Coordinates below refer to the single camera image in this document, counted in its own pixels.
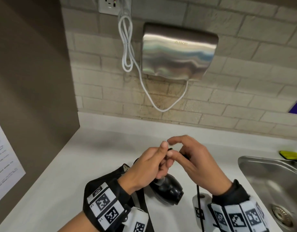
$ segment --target white countertop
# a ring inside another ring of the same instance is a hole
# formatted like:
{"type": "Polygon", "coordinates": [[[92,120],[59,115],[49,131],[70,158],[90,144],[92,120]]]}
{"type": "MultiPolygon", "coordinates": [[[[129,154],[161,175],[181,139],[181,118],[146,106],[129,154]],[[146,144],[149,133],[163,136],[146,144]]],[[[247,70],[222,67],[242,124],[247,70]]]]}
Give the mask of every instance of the white countertop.
{"type": "MultiPolygon", "coordinates": [[[[280,159],[277,151],[297,151],[297,141],[79,113],[81,128],[0,225],[0,232],[56,232],[82,209],[86,183],[123,163],[132,165],[148,147],[171,136],[188,134],[206,145],[221,169],[238,179],[255,197],[269,218],[270,231],[282,232],[240,171],[240,156],[280,159]]],[[[146,189],[146,204],[155,231],[200,231],[192,206],[196,185],[175,163],[169,170],[182,185],[184,195],[176,206],[166,206],[146,189]]]]}

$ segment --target hand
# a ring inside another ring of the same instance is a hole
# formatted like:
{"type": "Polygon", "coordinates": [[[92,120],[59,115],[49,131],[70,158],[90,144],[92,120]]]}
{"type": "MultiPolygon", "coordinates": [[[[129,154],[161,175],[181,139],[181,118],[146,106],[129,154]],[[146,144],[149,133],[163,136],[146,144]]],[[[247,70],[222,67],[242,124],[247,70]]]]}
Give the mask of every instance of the hand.
{"type": "Polygon", "coordinates": [[[204,145],[187,135],[171,137],[168,139],[168,143],[170,145],[183,144],[180,152],[171,150],[167,156],[182,165],[198,186],[208,190],[212,195],[221,195],[231,187],[232,182],[219,168],[204,145]],[[182,154],[187,155],[190,160],[187,160],[182,154]]]}
{"type": "Polygon", "coordinates": [[[168,143],[163,141],[160,147],[148,148],[135,164],[118,179],[121,187],[131,195],[133,192],[146,187],[155,178],[167,175],[174,160],[167,159],[168,143]]]}

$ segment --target white cable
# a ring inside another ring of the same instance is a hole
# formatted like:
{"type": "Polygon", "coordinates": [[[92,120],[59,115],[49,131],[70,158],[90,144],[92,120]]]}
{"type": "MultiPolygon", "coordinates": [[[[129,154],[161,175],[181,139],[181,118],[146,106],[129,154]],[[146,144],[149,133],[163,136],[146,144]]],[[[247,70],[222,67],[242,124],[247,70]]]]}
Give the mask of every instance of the white cable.
{"type": "Polygon", "coordinates": [[[181,97],[179,97],[178,100],[176,100],[170,107],[168,107],[165,110],[161,110],[154,104],[152,98],[150,97],[149,93],[147,92],[147,90],[143,84],[141,70],[140,70],[138,63],[135,60],[135,52],[131,45],[131,36],[132,36],[132,28],[133,28],[131,14],[128,10],[124,9],[124,6],[125,6],[124,1],[123,0],[119,0],[119,1],[120,1],[121,11],[118,15],[118,18],[119,18],[118,31],[119,31],[119,34],[121,36],[121,39],[123,41],[123,46],[124,46],[124,52],[123,52],[123,58],[122,58],[123,69],[125,72],[130,72],[133,68],[133,64],[135,64],[135,66],[137,67],[137,69],[139,71],[141,85],[144,89],[144,92],[146,93],[149,100],[151,101],[153,107],[160,112],[166,112],[169,109],[171,109],[178,101],[180,101],[182,99],[182,97],[184,97],[184,95],[187,91],[188,81],[186,82],[186,87],[185,87],[185,90],[184,90],[183,94],[181,95],[181,97]],[[125,19],[127,19],[129,21],[128,29],[126,26],[125,19]],[[130,59],[130,64],[128,64],[128,62],[127,62],[127,56],[130,59]]]}

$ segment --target brick wall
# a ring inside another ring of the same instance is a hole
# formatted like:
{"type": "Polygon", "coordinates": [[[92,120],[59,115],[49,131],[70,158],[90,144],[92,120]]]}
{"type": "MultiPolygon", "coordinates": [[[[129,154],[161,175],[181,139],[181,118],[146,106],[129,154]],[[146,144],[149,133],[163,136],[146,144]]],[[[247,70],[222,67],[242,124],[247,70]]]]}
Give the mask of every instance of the brick wall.
{"type": "MultiPolygon", "coordinates": [[[[190,83],[173,109],[155,110],[136,70],[121,66],[117,17],[92,0],[61,0],[79,111],[297,139],[297,10],[250,0],[133,0],[139,59],[146,21],[205,29],[219,35],[202,81],[190,83]]],[[[143,75],[160,108],[185,82],[143,75]]]]}

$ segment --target left hand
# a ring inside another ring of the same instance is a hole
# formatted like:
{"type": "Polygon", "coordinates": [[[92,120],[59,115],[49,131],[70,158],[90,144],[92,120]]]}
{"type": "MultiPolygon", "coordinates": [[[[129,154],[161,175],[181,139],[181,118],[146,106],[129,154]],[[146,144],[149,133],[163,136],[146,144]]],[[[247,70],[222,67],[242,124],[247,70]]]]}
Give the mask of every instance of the left hand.
{"type": "Polygon", "coordinates": [[[163,141],[160,147],[148,148],[135,164],[118,179],[121,187],[131,195],[150,184],[155,178],[167,175],[174,160],[166,159],[168,143],[163,141]]]}

